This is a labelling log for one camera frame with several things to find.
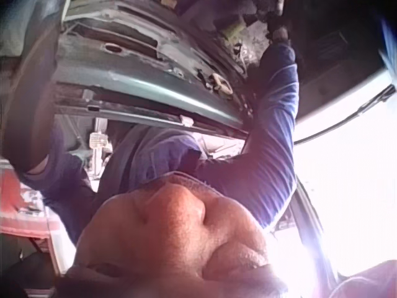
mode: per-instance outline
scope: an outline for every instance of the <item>blue long-sleeve shirt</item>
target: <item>blue long-sleeve shirt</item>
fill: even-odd
[[[228,160],[200,158],[192,136],[137,125],[114,151],[95,193],[82,161],[63,148],[54,130],[44,172],[18,173],[41,191],[44,204],[63,221],[73,243],[110,197],[132,191],[171,171],[183,171],[245,206],[264,227],[275,223],[295,190],[292,132],[298,110],[295,54],[286,43],[271,45],[261,60],[261,92],[254,125],[242,154]]]

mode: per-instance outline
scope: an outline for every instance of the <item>window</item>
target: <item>window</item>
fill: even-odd
[[[297,146],[295,163],[341,274],[397,258],[397,95]]]
[[[290,206],[266,239],[270,263],[292,297],[314,297],[318,280],[313,256],[302,244]]]

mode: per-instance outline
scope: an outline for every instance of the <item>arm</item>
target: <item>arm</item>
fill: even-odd
[[[243,154],[207,160],[196,176],[244,205],[263,227],[279,219],[295,190],[292,132],[298,110],[295,53],[271,45],[261,60],[262,85],[254,125]]]
[[[65,152],[62,131],[55,126],[51,132],[47,162],[38,173],[16,172],[22,183],[42,193],[43,203],[56,212],[71,241],[76,244],[84,227],[91,220],[96,205],[95,192],[91,189],[83,162]]]

